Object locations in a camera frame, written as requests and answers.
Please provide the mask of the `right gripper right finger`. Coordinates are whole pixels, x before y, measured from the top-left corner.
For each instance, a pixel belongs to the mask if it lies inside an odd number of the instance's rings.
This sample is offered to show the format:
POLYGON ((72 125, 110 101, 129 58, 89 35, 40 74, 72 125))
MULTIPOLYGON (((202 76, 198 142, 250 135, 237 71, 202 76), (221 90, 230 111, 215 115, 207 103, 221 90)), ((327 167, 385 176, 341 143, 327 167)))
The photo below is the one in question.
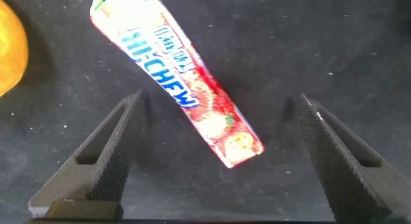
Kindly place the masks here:
POLYGON ((410 223, 410 179, 318 101, 301 94, 297 118, 337 223, 410 223))

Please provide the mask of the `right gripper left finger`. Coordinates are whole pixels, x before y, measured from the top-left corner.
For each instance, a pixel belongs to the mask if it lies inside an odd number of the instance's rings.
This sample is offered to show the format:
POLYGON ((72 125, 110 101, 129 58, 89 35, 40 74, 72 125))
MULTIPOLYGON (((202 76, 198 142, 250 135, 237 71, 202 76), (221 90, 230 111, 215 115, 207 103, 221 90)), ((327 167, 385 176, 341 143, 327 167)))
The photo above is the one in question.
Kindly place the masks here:
POLYGON ((43 218, 58 199, 120 202, 143 121, 138 91, 122 99, 35 193, 28 202, 31 215, 43 218))

